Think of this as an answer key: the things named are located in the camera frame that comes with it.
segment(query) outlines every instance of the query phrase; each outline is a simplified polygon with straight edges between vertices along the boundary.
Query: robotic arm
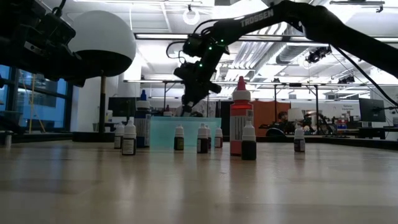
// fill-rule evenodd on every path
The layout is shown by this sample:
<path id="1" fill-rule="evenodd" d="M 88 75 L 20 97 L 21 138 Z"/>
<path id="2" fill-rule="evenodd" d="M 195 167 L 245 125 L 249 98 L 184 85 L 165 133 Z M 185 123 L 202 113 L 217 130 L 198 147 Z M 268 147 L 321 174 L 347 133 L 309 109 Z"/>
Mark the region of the robotic arm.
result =
<path id="1" fill-rule="evenodd" d="M 398 78 L 398 67 L 392 57 L 398 54 L 397 49 L 347 27 L 323 6 L 282 1 L 243 18 L 219 20 L 212 27 L 203 29 L 201 34 L 195 34 L 197 27 L 188 36 L 183 52 L 191 57 L 201 57 L 201 60 L 185 62 L 174 70 L 174 75 L 185 84 L 182 115 L 190 112 L 192 106 L 208 95 L 209 91 L 221 91 L 221 87 L 210 82 L 210 78 L 221 56 L 228 54 L 229 44 L 239 40 L 242 35 L 280 22 L 290 24 L 310 40 L 341 48 Z"/>

